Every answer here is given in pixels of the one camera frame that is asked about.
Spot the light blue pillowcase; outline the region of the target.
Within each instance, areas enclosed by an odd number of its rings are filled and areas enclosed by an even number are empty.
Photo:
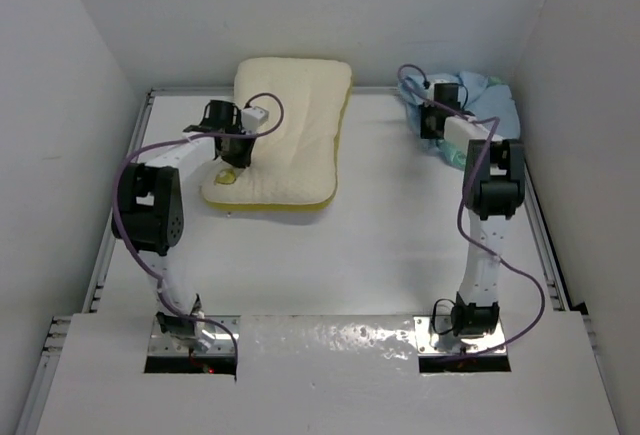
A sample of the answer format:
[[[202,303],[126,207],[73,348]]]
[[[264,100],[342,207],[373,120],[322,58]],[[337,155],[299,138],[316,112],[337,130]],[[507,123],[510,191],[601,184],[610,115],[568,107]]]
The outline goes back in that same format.
[[[463,170],[466,155],[455,145],[445,140],[423,140],[420,138],[420,108],[423,100],[416,95],[432,98],[432,86],[436,83],[454,83],[459,86],[458,100],[465,111],[478,120],[499,118],[496,135],[502,138],[521,136],[520,120],[510,87],[500,78],[475,72],[462,71],[457,74],[436,73],[424,77],[404,72],[397,82],[403,100],[409,130],[417,138],[418,145],[427,155],[438,156],[449,166]]]

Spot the cream memory foam pillow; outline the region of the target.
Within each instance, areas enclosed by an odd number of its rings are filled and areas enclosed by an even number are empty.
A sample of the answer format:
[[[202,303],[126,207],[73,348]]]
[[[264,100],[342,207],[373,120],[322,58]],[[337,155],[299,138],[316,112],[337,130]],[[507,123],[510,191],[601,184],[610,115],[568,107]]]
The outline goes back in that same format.
[[[326,59],[258,57],[237,68],[234,101],[269,111],[245,169],[220,162],[201,183],[216,209],[314,212],[338,188],[338,150],[352,87],[349,64]]]

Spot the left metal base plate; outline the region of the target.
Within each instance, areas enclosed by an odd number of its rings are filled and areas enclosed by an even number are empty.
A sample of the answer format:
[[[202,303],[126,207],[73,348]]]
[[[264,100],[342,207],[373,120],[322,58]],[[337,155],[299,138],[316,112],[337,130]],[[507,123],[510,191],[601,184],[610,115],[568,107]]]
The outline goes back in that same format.
[[[239,341],[239,319],[235,316],[208,318],[195,326],[180,320],[168,326],[155,319],[147,355],[152,357],[233,357],[234,342]]]

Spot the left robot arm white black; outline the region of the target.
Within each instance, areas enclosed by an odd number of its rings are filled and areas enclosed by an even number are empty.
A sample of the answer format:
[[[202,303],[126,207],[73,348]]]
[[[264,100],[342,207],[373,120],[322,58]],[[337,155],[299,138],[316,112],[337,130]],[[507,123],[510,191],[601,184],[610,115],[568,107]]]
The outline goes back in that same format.
[[[152,145],[162,152],[146,162],[126,161],[117,176],[112,232],[149,277],[161,331],[192,352],[207,352],[226,329],[205,316],[199,294],[170,258],[185,231],[182,185],[218,158],[248,167],[268,120],[263,108],[211,100],[179,139]]]

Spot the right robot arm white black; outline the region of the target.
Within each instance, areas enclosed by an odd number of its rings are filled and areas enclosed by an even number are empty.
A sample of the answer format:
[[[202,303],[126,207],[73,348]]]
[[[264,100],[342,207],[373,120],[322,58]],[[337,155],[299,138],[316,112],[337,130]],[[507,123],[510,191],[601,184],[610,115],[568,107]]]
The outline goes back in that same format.
[[[457,84],[425,81],[423,87],[420,137],[446,141],[465,153],[459,213],[469,217],[462,282],[450,315],[433,317],[431,331],[440,337],[481,338],[494,333],[499,322],[497,284],[504,237],[525,198],[523,146],[497,134],[498,118],[480,121],[464,111]]]

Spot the white front cover board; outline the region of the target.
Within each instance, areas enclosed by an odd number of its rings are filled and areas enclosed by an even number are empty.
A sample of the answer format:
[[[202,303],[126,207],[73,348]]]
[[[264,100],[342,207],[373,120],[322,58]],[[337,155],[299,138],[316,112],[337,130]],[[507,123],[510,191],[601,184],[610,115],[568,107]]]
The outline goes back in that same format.
[[[404,317],[250,317],[235,375],[148,374],[146,316],[72,319],[42,434],[613,434],[580,317],[502,373],[423,374]]]

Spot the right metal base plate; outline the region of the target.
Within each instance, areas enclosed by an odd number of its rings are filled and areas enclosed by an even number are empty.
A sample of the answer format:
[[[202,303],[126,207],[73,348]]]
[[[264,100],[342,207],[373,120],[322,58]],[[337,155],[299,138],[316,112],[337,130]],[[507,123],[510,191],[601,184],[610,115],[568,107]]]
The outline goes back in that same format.
[[[420,357],[506,356],[507,348],[503,325],[498,322],[493,333],[478,336],[454,335],[446,333],[451,327],[448,315],[416,316],[414,333],[416,348]]]

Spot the metal base plate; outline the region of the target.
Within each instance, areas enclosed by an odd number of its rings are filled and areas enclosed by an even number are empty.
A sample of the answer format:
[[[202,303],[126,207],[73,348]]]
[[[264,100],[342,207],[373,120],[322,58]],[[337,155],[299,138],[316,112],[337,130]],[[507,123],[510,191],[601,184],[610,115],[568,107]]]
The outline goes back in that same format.
[[[239,341],[239,319],[235,316],[208,318],[195,326],[180,320],[168,326],[155,319],[147,355],[152,357],[233,357],[234,342]]]
[[[507,348],[503,325],[498,322],[493,333],[478,336],[454,335],[446,333],[451,327],[448,315],[416,316],[414,333],[416,348],[420,357],[506,356]]]

